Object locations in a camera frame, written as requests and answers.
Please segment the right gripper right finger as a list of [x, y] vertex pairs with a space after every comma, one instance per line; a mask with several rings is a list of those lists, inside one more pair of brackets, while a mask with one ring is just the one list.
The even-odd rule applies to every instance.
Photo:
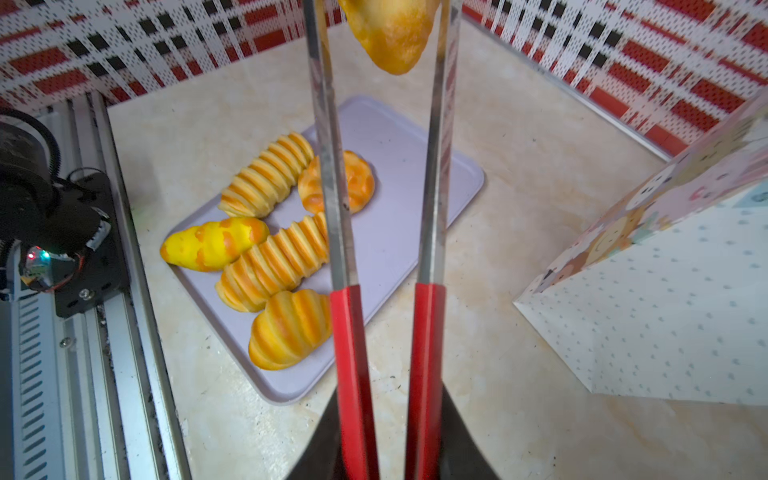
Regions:
[[438, 478], [440, 480], [499, 479], [473, 440], [446, 387], [442, 389]]

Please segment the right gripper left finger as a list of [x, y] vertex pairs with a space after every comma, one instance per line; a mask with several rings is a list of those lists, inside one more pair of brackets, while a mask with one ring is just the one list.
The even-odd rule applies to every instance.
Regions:
[[341, 427], [337, 391], [334, 391], [331, 395], [314, 434], [286, 479], [347, 479], [341, 451]]

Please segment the metal tongs red handle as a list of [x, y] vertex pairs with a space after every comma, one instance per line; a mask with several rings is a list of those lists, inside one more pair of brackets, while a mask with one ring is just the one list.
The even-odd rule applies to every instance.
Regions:
[[415, 273], [414, 323], [409, 380], [405, 475], [434, 479], [442, 448], [442, 351], [446, 289], [444, 262], [448, 225], [455, 83], [462, 5], [440, 5], [439, 35], [426, 134], [403, 133], [398, 151], [413, 161], [397, 166], [376, 150], [374, 159], [385, 179], [370, 212], [351, 216], [343, 148], [369, 147], [375, 128], [391, 132], [403, 117], [373, 103], [372, 119], [363, 116], [363, 99], [338, 104], [327, 24], [322, 6], [304, 6], [315, 129], [320, 153], [324, 213], [330, 248], [330, 296], [337, 367], [340, 452], [351, 479], [378, 476], [378, 457], [360, 284], [376, 268], [385, 273], [377, 290], [384, 298], [397, 286], [396, 268]]

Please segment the small ridged bread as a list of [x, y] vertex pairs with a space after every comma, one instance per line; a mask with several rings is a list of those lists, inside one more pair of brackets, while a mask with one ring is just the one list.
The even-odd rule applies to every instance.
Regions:
[[331, 335], [328, 295], [309, 289], [281, 291], [254, 319], [248, 356], [262, 370], [284, 370], [300, 363]]

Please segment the long ridged bread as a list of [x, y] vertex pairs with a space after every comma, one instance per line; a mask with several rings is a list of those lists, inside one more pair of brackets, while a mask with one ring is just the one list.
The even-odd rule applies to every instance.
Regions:
[[314, 157], [303, 135], [281, 135], [232, 177], [221, 191], [218, 209], [229, 217], [267, 217], [289, 196]]
[[297, 288], [328, 261], [326, 216], [319, 212], [250, 247], [224, 268], [215, 289], [226, 306], [258, 312], [271, 297]]

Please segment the lavender plastic tray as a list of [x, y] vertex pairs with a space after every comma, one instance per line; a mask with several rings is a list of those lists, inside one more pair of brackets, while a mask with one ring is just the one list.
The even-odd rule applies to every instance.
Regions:
[[[427, 131], [368, 96], [338, 108], [343, 146], [360, 155], [376, 177], [371, 202], [351, 218], [363, 317], [377, 311], [416, 268], [427, 156]], [[253, 365], [248, 341], [252, 313], [226, 306], [215, 291], [220, 275], [172, 267], [172, 272], [259, 395], [274, 405], [295, 403], [334, 366], [332, 341], [297, 365], [265, 371]]]

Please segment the oval golden bread roll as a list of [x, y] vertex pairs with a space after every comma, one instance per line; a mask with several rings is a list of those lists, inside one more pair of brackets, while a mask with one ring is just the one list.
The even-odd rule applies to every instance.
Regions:
[[441, 2], [340, 0], [339, 5], [350, 30], [373, 63], [399, 76], [418, 63]]

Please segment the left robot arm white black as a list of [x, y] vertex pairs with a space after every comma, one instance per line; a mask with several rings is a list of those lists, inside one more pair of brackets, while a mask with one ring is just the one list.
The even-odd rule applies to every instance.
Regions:
[[61, 280], [34, 280], [30, 288], [53, 293], [73, 282], [86, 260], [108, 238], [112, 230], [109, 214], [68, 198], [70, 187], [89, 196], [93, 192], [59, 177], [61, 150], [52, 132], [37, 118], [9, 107], [3, 118], [18, 120], [23, 128], [1, 122], [1, 298], [7, 300], [7, 264], [17, 243], [41, 250], [24, 253], [21, 260], [73, 261], [71, 273]]

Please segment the yellow twisted bread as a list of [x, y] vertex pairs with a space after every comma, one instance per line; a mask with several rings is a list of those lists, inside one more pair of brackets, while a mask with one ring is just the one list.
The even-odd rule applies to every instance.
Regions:
[[189, 270], [221, 271], [269, 235], [267, 224], [256, 218], [211, 221], [170, 235], [160, 255], [166, 263]]

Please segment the white cartoon paper bag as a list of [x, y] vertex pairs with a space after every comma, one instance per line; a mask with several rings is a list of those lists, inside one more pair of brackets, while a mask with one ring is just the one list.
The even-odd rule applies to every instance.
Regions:
[[767, 402], [767, 97], [615, 204], [516, 307], [593, 393]]

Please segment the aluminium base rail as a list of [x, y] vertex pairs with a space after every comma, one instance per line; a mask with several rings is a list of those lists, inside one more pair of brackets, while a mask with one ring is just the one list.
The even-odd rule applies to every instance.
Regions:
[[107, 101], [88, 93], [34, 113], [61, 150], [59, 177], [111, 182], [127, 290], [69, 318], [53, 282], [73, 261], [17, 243], [1, 298], [1, 475], [5, 479], [187, 479], [191, 475]]

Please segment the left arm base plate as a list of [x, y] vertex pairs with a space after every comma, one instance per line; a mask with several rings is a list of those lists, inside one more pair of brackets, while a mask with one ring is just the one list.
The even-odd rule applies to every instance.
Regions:
[[106, 224], [98, 234], [97, 247], [84, 247], [75, 258], [74, 266], [65, 265], [58, 269], [63, 275], [74, 274], [54, 292], [56, 314], [69, 318], [125, 292], [129, 274], [109, 177], [101, 171], [93, 171], [64, 187], [63, 194], [89, 207]]

